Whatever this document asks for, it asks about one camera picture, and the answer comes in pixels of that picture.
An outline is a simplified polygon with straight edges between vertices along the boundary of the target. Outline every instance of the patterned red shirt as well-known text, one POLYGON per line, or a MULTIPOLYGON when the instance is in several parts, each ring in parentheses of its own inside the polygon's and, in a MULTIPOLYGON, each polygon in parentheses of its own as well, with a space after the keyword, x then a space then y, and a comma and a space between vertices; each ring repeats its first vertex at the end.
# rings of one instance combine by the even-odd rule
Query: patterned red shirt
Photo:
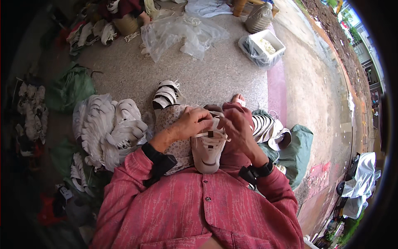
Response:
POLYGON ((115 168, 105 187, 93 248, 198 248, 212 235, 226 248, 304 248, 289 180, 275 169, 258 179, 266 197, 238 171, 187 168, 149 188, 152 162, 141 149, 115 168))

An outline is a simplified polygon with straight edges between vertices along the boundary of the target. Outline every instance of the tire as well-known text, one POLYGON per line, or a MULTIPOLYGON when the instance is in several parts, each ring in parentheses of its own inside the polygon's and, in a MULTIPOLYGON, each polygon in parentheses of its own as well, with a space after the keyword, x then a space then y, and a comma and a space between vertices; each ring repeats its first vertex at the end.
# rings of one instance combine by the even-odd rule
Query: tire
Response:
POLYGON ((343 194, 344 184, 345 184, 345 181, 341 181, 341 182, 339 182, 339 184, 337 184, 336 192, 340 196, 343 194))

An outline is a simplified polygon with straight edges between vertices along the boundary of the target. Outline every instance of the black wrist device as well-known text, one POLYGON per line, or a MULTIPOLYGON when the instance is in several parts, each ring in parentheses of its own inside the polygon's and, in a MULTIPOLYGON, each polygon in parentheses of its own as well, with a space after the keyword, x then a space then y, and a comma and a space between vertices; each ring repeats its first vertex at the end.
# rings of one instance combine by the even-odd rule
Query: black wrist device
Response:
POLYGON ((146 157, 153 162, 152 169, 150 170, 151 178, 142 181, 142 184, 149 188, 152 184, 159 181, 161 176, 174 167, 177 164, 177 160, 173 155, 165 155, 155 150, 148 142, 141 149, 146 157))
POLYGON ((261 167, 254 167, 250 165, 249 167, 242 167, 239 170, 239 176, 243 178, 246 182, 250 183, 253 186, 257 185, 257 178, 266 177, 272 173, 273 164, 270 158, 269 162, 264 164, 261 167))

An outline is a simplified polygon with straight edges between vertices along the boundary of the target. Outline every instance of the pant leg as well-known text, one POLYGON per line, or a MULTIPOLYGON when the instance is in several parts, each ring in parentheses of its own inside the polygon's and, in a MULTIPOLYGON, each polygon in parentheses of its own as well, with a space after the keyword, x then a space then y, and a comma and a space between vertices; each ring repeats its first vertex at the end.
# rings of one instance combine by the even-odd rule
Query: pant leg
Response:
MULTIPOLYGON (((166 129, 179 120, 184 113, 185 107, 187 107, 187 105, 169 105, 165 107, 156 118, 155 133, 166 129)), ((193 166, 191 142, 189 139, 172 143, 170 147, 165 150, 165 154, 173 155, 177 160, 177 164, 165 175, 170 175, 193 166)))
MULTIPOLYGON (((245 118, 249 121, 250 125, 254 127, 254 123, 252 120, 252 112, 249 109, 242 107, 239 103, 235 102, 227 102, 222 105, 223 111, 233 108, 241 112, 245 116, 245 118)), ((247 167, 250 164, 251 162, 249 158, 244 153, 235 148, 235 146, 233 145, 233 141, 225 143, 225 147, 221 153, 221 158, 220 158, 221 170, 226 172, 229 171, 239 172, 242 166, 247 167)))

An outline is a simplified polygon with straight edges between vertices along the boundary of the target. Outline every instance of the dirt mound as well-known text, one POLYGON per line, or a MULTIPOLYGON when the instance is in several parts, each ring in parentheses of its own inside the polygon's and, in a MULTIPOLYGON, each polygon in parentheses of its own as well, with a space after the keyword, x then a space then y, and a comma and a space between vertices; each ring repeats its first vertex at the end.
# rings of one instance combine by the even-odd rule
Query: dirt mound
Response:
POLYGON ((335 17, 333 10, 331 7, 322 4, 319 0, 301 1, 307 8, 308 13, 312 16, 317 16, 318 21, 321 22, 322 28, 329 36, 330 41, 343 62, 351 85, 354 87, 357 96, 364 96, 366 105, 370 107, 371 97, 365 72, 362 69, 362 65, 359 62, 354 49, 349 45, 349 40, 342 30, 337 17, 335 17))

